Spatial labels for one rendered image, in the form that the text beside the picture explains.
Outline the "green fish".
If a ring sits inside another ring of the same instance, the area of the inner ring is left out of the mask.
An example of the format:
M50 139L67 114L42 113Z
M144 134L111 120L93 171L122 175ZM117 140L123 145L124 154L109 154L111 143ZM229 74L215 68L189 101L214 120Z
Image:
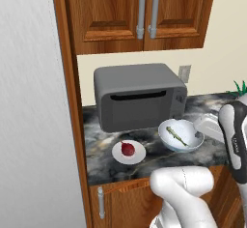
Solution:
M183 146L188 147L188 145L176 134L176 132L171 127L166 127L166 130L180 143L183 144Z

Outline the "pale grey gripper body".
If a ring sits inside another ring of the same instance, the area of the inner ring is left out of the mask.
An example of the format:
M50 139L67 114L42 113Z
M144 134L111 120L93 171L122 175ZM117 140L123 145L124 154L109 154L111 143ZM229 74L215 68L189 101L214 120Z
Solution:
M224 141L223 132L218 124L218 117L213 114L203 114L194 122L194 128L219 142Z

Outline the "wooden cupboard side panel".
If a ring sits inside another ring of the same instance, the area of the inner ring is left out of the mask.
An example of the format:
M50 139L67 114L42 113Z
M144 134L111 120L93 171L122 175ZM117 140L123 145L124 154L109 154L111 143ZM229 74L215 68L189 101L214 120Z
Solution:
M92 207L87 179L87 163L83 127L82 102L80 95L77 58L70 34L69 10L66 0L54 0L58 34L62 51L65 80L69 98L69 112L75 144L80 188L82 192L87 228L94 228Z

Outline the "green plant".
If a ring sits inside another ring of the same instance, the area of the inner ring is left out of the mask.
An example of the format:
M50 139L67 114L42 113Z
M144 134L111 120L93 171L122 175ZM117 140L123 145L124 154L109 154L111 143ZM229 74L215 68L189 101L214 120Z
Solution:
M233 95L236 98L240 98L247 94L247 85L245 84L245 81L242 81L242 86L239 86L239 84L235 81L234 82L236 90L235 91L228 91L228 94Z

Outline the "grey microwave oven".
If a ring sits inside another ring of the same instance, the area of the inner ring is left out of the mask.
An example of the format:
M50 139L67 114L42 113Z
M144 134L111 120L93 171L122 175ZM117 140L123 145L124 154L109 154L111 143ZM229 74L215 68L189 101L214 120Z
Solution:
M186 85L165 64L101 67L94 72L94 87L99 124L102 98L110 94L171 90L173 99L169 119L180 119L184 113Z

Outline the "small white plate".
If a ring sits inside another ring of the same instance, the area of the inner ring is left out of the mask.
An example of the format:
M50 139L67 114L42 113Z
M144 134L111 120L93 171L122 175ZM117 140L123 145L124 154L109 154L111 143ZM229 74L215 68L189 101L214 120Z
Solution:
M134 140L124 140L124 143L131 144L134 148L134 153L131 156L126 156L122 152L122 143L118 142L112 149L113 158L122 164L131 165L141 162L146 157L145 147Z

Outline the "white bowl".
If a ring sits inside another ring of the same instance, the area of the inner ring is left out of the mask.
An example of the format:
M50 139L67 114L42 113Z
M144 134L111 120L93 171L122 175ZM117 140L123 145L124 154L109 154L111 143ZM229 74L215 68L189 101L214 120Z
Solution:
M166 130L166 127L171 127L188 147L183 146L182 143L176 140ZM194 125L186 120L170 119L162 122L158 127L158 135L168 149L178 153L193 152L197 150L205 140L205 136L201 132L196 131Z

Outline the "grey wall socket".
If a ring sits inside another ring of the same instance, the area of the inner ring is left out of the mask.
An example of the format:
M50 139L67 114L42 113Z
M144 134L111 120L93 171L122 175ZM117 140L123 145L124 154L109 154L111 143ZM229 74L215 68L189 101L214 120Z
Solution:
M191 66L180 66L178 69L178 77L184 82L187 83L189 80L189 75L191 71Z

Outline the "wooden wall cupboard door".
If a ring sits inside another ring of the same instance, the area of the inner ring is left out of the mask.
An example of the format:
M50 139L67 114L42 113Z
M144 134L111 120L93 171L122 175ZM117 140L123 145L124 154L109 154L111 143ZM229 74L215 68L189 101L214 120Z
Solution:
M67 0L67 4L77 55L143 49L136 32L138 0Z
M144 50L202 48L213 0L158 0L152 20L152 0L146 0Z

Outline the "grey fridge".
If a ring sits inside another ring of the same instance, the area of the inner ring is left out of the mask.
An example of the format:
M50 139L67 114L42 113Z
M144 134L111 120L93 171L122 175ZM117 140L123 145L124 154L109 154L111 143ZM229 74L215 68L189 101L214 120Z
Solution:
M53 0L0 0L0 228L86 228Z

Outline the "grey microwave door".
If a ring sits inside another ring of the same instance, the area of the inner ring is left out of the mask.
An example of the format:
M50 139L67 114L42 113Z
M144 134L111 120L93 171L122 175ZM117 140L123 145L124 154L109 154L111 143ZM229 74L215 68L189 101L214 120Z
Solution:
M106 132L154 128L170 118L173 92L159 89L102 98L100 125Z

